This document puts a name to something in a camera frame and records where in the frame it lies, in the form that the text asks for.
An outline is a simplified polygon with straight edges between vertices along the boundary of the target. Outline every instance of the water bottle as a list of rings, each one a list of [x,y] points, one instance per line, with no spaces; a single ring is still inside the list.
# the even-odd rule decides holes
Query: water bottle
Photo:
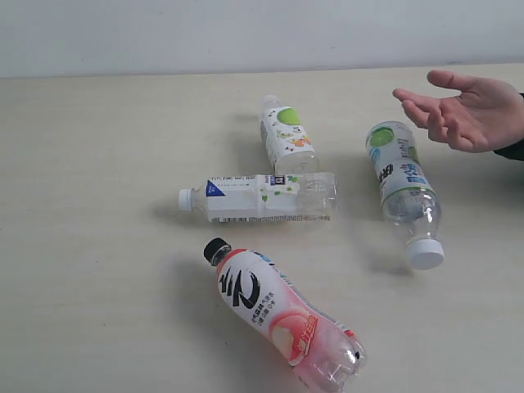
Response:
[[[336,202],[335,175],[328,172],[210,178],[178,195],[180,210],[212,223],[330,220]]]
[[[440,205],[418,162],[413,133],[407,125],[388,121],[368,134],[366,148],[380,182],[384,219],[397,227],[415,269],[432,269],[444,261],[436,240]]]
[[[354,333],[313,307],[264,255],[232,250],[221,238],[204,249],[224,302],[264,335],[313,393],[341,392],[367,356]]]
[[[298,114],[276,96],[264,98],[260,136],[275,174],[319,172],[318,157]]]

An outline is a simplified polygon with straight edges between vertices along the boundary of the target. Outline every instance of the sleeve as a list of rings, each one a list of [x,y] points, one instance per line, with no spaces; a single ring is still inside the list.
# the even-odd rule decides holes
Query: sleeve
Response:
[[[524,139],[504,149],[495,150],[495,154],[510,160],[524,161]]]

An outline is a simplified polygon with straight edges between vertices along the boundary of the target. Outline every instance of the bottle label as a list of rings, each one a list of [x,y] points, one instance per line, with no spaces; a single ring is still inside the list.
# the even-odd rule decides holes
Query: bottle label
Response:
[[[264,255],[235,250],[218,266],[222,299],[242,319],[270,340],[291,366],[311,349],[317,331],[326,323],[347,336],[353,332],[315,309]]]
[[[300,184],[294,175],[210,178],[206,203],[210,222],[329,220],[300,212]]]
[[[366,147],[380,182],[382,204],[405,189],[434,192],[418,163],[415,139],[407,125],[397,121],[379,124],[369,133]]]
[[[260,136],[273,167],[288,154],[311,151],[313,145],[296,111],[289,106],[265,110],[260,121]]]

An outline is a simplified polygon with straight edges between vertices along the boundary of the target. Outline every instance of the white wall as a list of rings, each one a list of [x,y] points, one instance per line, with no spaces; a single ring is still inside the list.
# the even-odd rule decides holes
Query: white wall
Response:
[[[524,60],[524,0],[0,0],[0,77]]]

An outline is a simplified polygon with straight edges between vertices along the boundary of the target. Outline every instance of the white table surface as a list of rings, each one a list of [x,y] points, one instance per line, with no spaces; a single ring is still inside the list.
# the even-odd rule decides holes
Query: white table surface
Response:
[[[524,90],[524,65],[449,67]],[[444,211],[437,269],[402,268],[381,221],[368,129],[427,69],[0,80],[0,391],[300,392],[278,352],[222,304],[215,236],[264,252],[351,327],[368,366],[350,391],[521,392],[524,163],[429,142]],[[260,99],[297,108],[340,182],[330,223],[208,224],[178,190],[267,174]]]

